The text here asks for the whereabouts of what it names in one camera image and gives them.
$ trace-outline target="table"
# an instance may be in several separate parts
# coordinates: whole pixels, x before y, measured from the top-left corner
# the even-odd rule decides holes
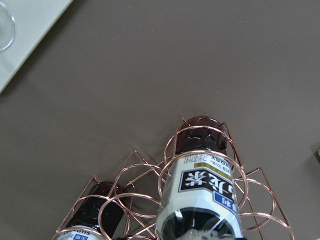
[[[316,1],[73,1],[0,95],[2,237],[51,239],[91,177],[209,115],[319,238],[319,21]]]

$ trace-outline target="bottle label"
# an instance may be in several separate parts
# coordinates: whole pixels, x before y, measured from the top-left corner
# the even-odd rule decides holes
[[[105,240],[103,237],[86,230],[72,230],[63,232],[57,240]]]
[[[227,160],[211,153],[179,157],[170,168],[161,198],[157,227],[180,209],[199,208],[218,213],[242,237],[232,170]]]
[[[206,190],[212,200],[237,214],[231,169],[226,160],[208,154],[195,154],[177,161],[182,162],[178,192]]]

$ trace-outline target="glass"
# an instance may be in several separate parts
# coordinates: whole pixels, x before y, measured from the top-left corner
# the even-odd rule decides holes
[[[11,45],[15,38],[15,19],[7,5],[0,1],[0,51]]]

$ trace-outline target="brown glass bottle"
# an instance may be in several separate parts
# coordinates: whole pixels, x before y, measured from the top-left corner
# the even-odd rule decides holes
[[[107,196],[111,187],[112,182],[103,181],[99,182],[91,188],[89,195],[101,195]],[[123,193],[120,187],[116,186],[115,189],[117,194]],[[83,201],[79,209],[75,212],[71,220],[67,223],[66,227],[82,226],[92,228],[101,233],[100,226],[98,224],[98,214],[102,205],[106,202],[103,198],[89,197]],[[128,200],[122,198],[121,202],[124,205],[128,205]],[[123,210],[119,205],[114,202],[109,203],[102,212],[102,228],[112,237],[123,217]]]
[[[192,126],[204,127],[183,130]],[[243,239],[237,211],[218,203],[223,199],[236,206],[228,161],[214,153],[192,152],[209,150],[227,155],[226,138],[206,126],[225,132],[214,118],[195,116],[181,126],[183,131],[177,135],[176,161],[169,170],[172,177],[167,178],[163,189],[156,224],[162,240]]]

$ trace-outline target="wine rack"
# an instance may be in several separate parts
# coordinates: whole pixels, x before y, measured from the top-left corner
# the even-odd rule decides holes
[[[228,149],[230,149],[230,151],[227,155],[210,150],[192,150],[182,153],[182,155],[214,153],[215,155],[219,155],[226,159],[230,166],[232,166],[232,172],[234,176],[233,181],[236,188],[236,198],[238,200],[238,216],[242,222],[244,236],[247,237],[248,240],[278,239],[274,236],[267,237],[264,231],[268,233],[273,232],[273,234],[278,234],[282,231],[285,232],[284,234],[288,240],[295,240],[290,221],[288,220],[265,171],[260,167],[246,171],[246,168],[239,157],[237,147],[234,143],[228,125],[225,122],[222,123],[224,130],[219,130],[217,128],[205,125],[189,126],[179,130],[183,123],[186,123],[185,119],[183,117],[179,117],[175,134],[165,146],[163,160],[161,162],[152,164],[151,161],[143,157],[137,150],[131,151],[127,159],[124,161],[119,174],[115,177],[113,181],[113,187],[111,188],[108,196],[98,196],[106,200],[99,210],[99,226],[102,226],[102,212],[109,203],[116,203],[124,212],[122,221],[120,223],[121,226],[118,227],[120,230],[117,230],[118,237],[111,238],[106,234],[102,227],[100,228],[101,232],[79,226],[66,228],[66,224],[75,213],[77,206],[79,206],[81,202],[87,198],[97,197],[96,195],[88,195],[88,190],[90,187],[93,184],[100,182],[98,178],[94,177],[88,182],[79,198],[76,200],[73,207],[62,221],[52,240],[61,239],[59,236],[69,231],[88,231],[90,233],[95,233],[104,240],[159,240],[156,229],[157,210],[161,204],[160,199],[162,196],[163,186],[169,174],[168,169],[170,168],[172,162],[176,159],[175,152],[177,138],[181,132],[196,128],[207,128],[213,130],[228,141],[230,146]],[[123,186],[123,190],[125,191],[124,193],[116,194],[115,188],[118,184]],[[251,197],[252,193],[254,195],[254,191],[257,188],[259,191],[263,191],[265,193],[263,201],[259,201],[258,204],[253,200],[256,199],[255,196]],[[127,206],[120,201],[122,198],[129,199],[129,204]],[[263,211],[257,210],[261,207],[259,206],[260,202],[263,204]],[[272,230],[269,228],[268,231],[266,231],[268,225],[271,225]]]

